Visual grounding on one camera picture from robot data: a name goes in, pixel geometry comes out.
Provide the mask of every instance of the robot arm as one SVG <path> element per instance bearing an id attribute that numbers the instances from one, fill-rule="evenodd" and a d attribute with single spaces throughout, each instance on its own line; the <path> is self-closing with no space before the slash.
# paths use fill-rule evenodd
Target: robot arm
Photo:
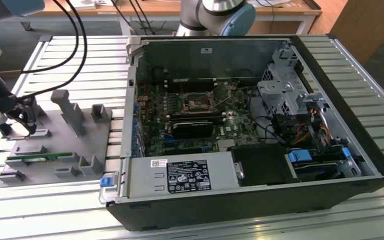
<path id="1" fill-rule="evenodd" d="M 0 20 L 25 17 L 43 10 L 43 0 L 0 0 Z"/>
<path id="2" fill-rule="evenodd" d="M 0 20 L 11 17 L 25 17 L 43 10 L 43 0 L 0 0 Z M 14 119 L 27 130 L 34 133 L 34 98 L 26 99 L 21 104 L 15 102 L 15 95 L 9 91 L 0 78 L 0 131 L 6 136 L 11 128 L 5 123 L 7 117 Z"/>
<path id="3" fill-rule="evenodd" d="M 175 36 L 241 36 L 254 18 L 256 10 L 246 0 L 181 0 Z"/>

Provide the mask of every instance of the metal slotted surface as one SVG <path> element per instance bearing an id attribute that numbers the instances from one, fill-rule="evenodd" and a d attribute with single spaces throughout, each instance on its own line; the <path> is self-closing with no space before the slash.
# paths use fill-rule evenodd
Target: metal slotted surface
<path id="1" fill-rule="evenodd" d="M 122 137 L 126 38 L 89 38 L 86 66 L 66 89 L 70 91 L 70 99 L 81 108 L 94 103 L 114 107 L 106 168 L 115 169 Z M 341 46 L 334 40 L 325 36 L 302 36 L 301 40 L 384 152 L 382 90 L 362 69 L 357 65 L 353 67 L 353 60 L 345 51 L 340 51 Z M 39 42 L 26 69 L 61 62 L 73 46 L 74 38 L 69 36 Z M 34 92 L 65 81 L 77 68 L 79 58 L 81 52 L 66 66 L 41 74 L 21 76 L 13 92 Z M 304 75 L 314 88 L 309 76 Z M 38 103 L 45 110 L 55 107 L 49 101 L 49 94 L 38 97 Z M 0 170 L 11 147 L 13 143 L 0 136 Z M 98 202 L 98 189 L 97 181 L 0 188 L 0 239 L 384 239 L 384 188 L 354 196 L 329 210 L 147 232 L 123 230 Z"/>

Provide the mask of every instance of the white label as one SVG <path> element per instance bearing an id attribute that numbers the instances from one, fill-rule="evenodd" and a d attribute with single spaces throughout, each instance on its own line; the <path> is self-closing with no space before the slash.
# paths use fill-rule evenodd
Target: white label
<path id="1" fill-rule="evenodd" d="M 150 168 L 166 167 L 166 159 L 154 159 L 150 161 Z"/>
<path id="2" fill-rule="evenodd" d="M 195 185 L 199 185 L 201 187 L 202 186 L 207 186 L 210 184 L 209 181 L 202 181 L 202 182 L 197 182 Z"/>
<path id="3" fill-rule="evenodd" d="M 117 12 L 115 11 L 99 11 L 99 12 L 97 12 L 97 14 L 101 14 L 101 15 L 115 15 Z"/>
<path id="4" fill-rule="evenodd" d="M 199 49 L 199 54 L 210 54 L 213 53 L 213 49 L 211 48 L 201 48 Z"/>

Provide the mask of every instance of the gray fixture plate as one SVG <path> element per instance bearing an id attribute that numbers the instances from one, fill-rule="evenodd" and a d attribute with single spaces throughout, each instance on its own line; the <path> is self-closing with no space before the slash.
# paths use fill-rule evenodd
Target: gray fixture plate
<path id="1" fill-rule="evenodd" d="M 5 165 L 2 172 L 17 170 L 25 175 L 22 181 L 2 182 L 0 180 L 0 187 L 18 187 L 39 184 L 57 184 L 78 181 L 90 181 L 99 179 L 105 166 L 107 137 L 110 128 L 111 111 L 106 108 L 107 121 L 94 123 L 91 117 L 91 109 L 82 110 L 82 125 L 86 134 L 77 137 L 70 126 L 66 124 L 59 110 L 46 111 L 46 116 L 39 116 L 38 121 L 42 126 L 38 129 L 49 129 L 50 137 L 30 137 L 29 139 L 17 140 L 9 156 L 15 156 L 14 151 L 35 146 L 46 148 L 46 154 L 51 153 L 77 153 L 83 156 L 87 163 L 91 162 L 95 156 L 97 162 L 101 164 L 101 173 L 83 175 L 79 170 L 78 162 L 70 164 L 61 163 L 59 160 L 46 160 L 31 162 L 27 166 L 19 166 L 14 169 Z M 73 167 L 77 176 L 57 177 L 54 175 L 55 168 L 67 169 Z"/>

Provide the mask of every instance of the black cable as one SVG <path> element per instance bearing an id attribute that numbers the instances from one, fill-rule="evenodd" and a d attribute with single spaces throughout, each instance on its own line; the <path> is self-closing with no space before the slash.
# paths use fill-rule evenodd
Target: black cable
<path id="1" fill-rule="evenodd" d="M 129 1 L 130 6 L 131 6 L 131 9 L 133 9 L 133 11 L 135 13 L 135 16 L 137 16 L 137 19 L 138 19 L 138 22 L 139 22 L 139 26 L 141 26 L 141 28 L 143 30 L 143 34 L 147 35 L 147 31 L 146 31 L 146 28 L 145 28 L 145 25 L 143 25 L 143 21 L 141 20 L 141 17 L 138 15 L 138 12 L 137 12 L 137 9 L 135 9 L 135 6 L 133 4 L 133 1 L 131 0 L 127 0 L 127 1 Z"/>
<path id="2" fill-rule="evenodd" d="M 73 29 L 74 29 L 75 42 L 74 42 L 73 52 L 71 52 L 70 56 L 61 63 L 58 63 L 53 66 L 45 67 L 45 68 L 39 68 L 39 69 L 21 70 L 21 74 L 34 74 L 34 73 L 39 73 L 39 72 L 43 72 L 47 70 L 53 70 L 53 69 L 61 67 L 62 65 L 65 65 L 66 62 L 69 62 L 71 60 L 71 58 L 74 57 L 74 55 L 77 54 L 77 50 L 78 50 L 78 46 L 79 46 L 79 33 L 78 33 L 77 25 L 74 23 L 71 16 L 69 15 L 66 9 L 63 8 L 63 6 L 55 0 L 53 0 L 53 2 L 55 3 L 55 5 L 61 9 L 61 11 L 63 12 L 65 16 L 69 18 L 69 21 L 70 21 Z"/>
<path id="3" fill-rule="evenodd" d="M 125 18 L 125 16 L 123 16 L 123 14 L 121 13 L 121 10 L 119 10 L 118 6 L 115 5 L 114 1 L 110 0 L 110 2 L 111 2 L 111 4 L 113 4 L 113 7 L 114 7 L 114 9 L 115 9 L 115 11 L 117 11 L 119 17 L 123 19 L 123 21 L 125 21 L 125 23 L 126 23 L 126 25 L 127 25 L 127 27 L 129 27 L 129 30 L 131 30 L 133 33 L 134 33 L 135 35 L 138 35 L 137 32 L 135 32 L 135 30 L 134 30 L 133 27 L 131 27 L 130 22 L 126 21 L 126 18 Z"/>
<path id="4" fill-rule="evenodd" d="M 134 0 L 134 1 L 135 1 L 135 4 L 137 4 L 137 7 L 138 7 L 138 9 L 139 9 L 139 12 L 141 12 L 141 14 L 142 14 L 142 16 L 143 16 L 143 20 L 145 20 L 145 22 L 146 22 L 146 25 L 149 26 L 150 33 L 151 33 L 151 35 L 155 35 L 155 33 L 154 33 L 153 29 L 151 29 L 151 26 L 150 26 L 150 23 L 149 23 L 146 14 L 145 14 L 143 10 L 141 9 L 139 3 L 138 3 L 137 0 Z"/>
<path id="5" fill-rule="evenodd" d="M 270 6 L 262 5 L 258 0 L 256 0 L 256 2 L 260 4 L 260 6 L 270 8 L 272 9 L 272 22 L 270 22 L 270 27 L 269 27 L 269 34 L 272 32 L 272 26 L 273 26 L 273 22 L 274 22 L 274 10 L 273 9 L 281 9 L 281 6 L 273 6 L 272 3 L 268 0 L 264 0 Z"/>
<path id="6" fill-rule="evenodd" d="M 268 116 L 257 116 L 256 118 L 253 118 L 253 115 L 252 115 L 252 97 L 248 98 L 248 114 L 249 114 L 249 117 L 250 117 L 250 120 L 253 121 L 253 123 L 256 124 L 256 126 L 258 128 L 261 128 L 262 131 L 265 131 L 268 134 L 270 134 L 277 142 L 285 146 L 290 146 L 290 144 L 274 133 L 272 132 L 270 130 L 268 130 L 264 126 L 260 125 L 260 123 L 256 121 L 256 119 L 258 118 L 266 118 Z"/>
<path id="7" fill-rule="evenodd" d="M 75 72 L 73 73 L 70 79 L 69 79 L 66 82 L 63 82 L 62 84 L 59 84 L 59 85 L 57 85 L 57 86 L 53 86 L 53 87 L 46 88 L 46 89 L 41 90 L 41 91 L 33 92 L 33 93 L 30 93 L 30 94 L 27 94 L 27 95 L 25 95 L 25 96 L 18 97 L 18 99 L 17 99 L 18 101 L 22 101 L 22 100 L 25 100 L 25 99 L 27 99 L 27 98 L 30 98 L 30 97 L 33 97 L 33 96 L 35 96 L 35 95 L 47 93 L 47 92 L 50 92 L 50 91 L 53 91 L 53 90 L 57 90 L 57 89 L 62 88 L 63 86 L 66 86 L 69 83 L 71 83 L 71 81 L 74 80 L 74 78 L 77 77 L 77 75 L 79 74 L 79 72 L 81 72 L 81 70 L 82 70 L 82 68 L 83 68 L 85 60 L 86 60 L 86 55 L 87 55 L 87 40 L 86 40 L 85 27 L 83 27 L 83 23 L 82 23 L 79 14 L 78 14 L 74 6 L 73 6 L 71 3 L 70 3 L 70 0 L 65 0 L 65 2 L 66 2 L 66 4 L 69 5 L 69 7 L 70 7 L 70 9 L 71 9 L 71 12 L 73 12 L 73 14 L 74 14 L 74 16 L 75 16 L 75 19 L 77 19 L 77 22 L 78 22 L 79 30 L 81 30 L 81 32 L 82 32 L 83 55 L 82 55 L 81 62 L 79 62 L 79 64 L 78 64 L 78 67 L 77 67 Z"/>
<path id="8" fill-rule="evenodd" d="M 162 28 L 163 28 L 163 26 L 165 26 L 165 23 L 166 23 L 166 21 L 162 22 L 162 25 L 161 25 L 159 28 L 154 31 L 155 33 L 162 30 Z"/>

